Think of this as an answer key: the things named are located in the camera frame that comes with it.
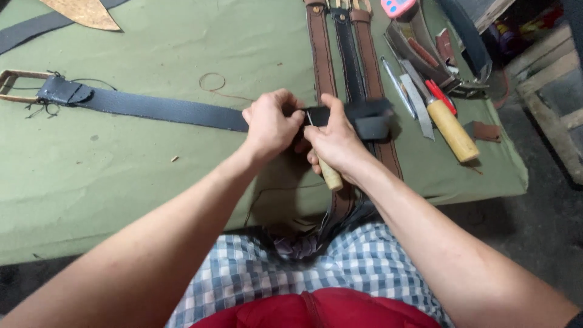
wooden handle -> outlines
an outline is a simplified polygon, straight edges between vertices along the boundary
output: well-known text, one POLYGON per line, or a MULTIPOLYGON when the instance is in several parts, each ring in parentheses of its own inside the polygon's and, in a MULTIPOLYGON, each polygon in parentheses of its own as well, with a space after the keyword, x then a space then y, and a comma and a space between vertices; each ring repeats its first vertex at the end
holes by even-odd
POLYGON ((328 185, 328 189, 332 191, 338 191, 342 189, 344 183, 342 182, 342 178, 340 174, 336 172, 335 169, 331 168, 326 162, 324 162, 320 156, 318 156, 318 161, 320 164, 320 168, 322 169, 322 175, 324 176, 324 181, 328 185))
POLYGON ((443 101, 436 100, 430 103, 427 111, 460 163, 480 155, 476 144, 443 101))

red jacket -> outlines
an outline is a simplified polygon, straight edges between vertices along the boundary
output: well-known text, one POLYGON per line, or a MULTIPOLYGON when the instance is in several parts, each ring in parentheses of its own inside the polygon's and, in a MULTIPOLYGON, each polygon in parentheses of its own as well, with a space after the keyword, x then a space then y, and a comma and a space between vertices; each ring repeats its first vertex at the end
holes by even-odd
POLYGON ((229 308, 193 324, 203 327, 439 328, 417 308, 347 288, 272 296, 229 308))

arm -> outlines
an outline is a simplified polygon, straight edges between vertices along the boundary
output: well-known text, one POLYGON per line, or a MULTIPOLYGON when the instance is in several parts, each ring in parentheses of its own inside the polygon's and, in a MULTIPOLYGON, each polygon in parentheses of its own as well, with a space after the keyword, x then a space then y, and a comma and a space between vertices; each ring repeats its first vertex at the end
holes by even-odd
POLYGON ((287 148, 304 120, 286 90, 243 111, 247 139, 174 199, 130 224, 28 297, 2 327, 162 327, 261 167, 287 148))
MULTIPOLYGON (((318 155, 361 188, 458 327, 565 327, 579 309, 543 281, 476 239, 370 155, 346 120, 331 108, 324 131, 304 135, 318 155)), ((318 158, 308 160, 318 173, 318 158)))

concrete floor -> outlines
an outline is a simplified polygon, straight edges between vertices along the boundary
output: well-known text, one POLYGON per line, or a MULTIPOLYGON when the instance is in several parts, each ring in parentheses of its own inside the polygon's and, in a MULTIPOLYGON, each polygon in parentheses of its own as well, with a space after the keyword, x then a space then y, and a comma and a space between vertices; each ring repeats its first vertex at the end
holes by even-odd
MULTIPOLYGON (((583 189, 569 183, 516 96, 500 109, 500 118, 529 169, 528 193, 440 209, 583 307, 583 189)), ((0 314, 72 260, 0 267, 0 275, 9 277, 0 281, 0 314)))

left hand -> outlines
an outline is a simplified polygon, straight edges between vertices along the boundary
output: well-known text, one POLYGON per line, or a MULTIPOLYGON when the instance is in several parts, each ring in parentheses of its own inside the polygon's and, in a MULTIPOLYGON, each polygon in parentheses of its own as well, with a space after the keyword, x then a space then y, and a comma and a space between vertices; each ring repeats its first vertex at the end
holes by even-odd
POLYGON ((292 140, 304 122, 303 107, 291 92, 279 89, 264 93, 243 110, 243 118, 249 124, 245 144, 262 160, 269 161, 292 144, 292 140), (282 106, 295 109, 290 117, 283 115, 282 106))

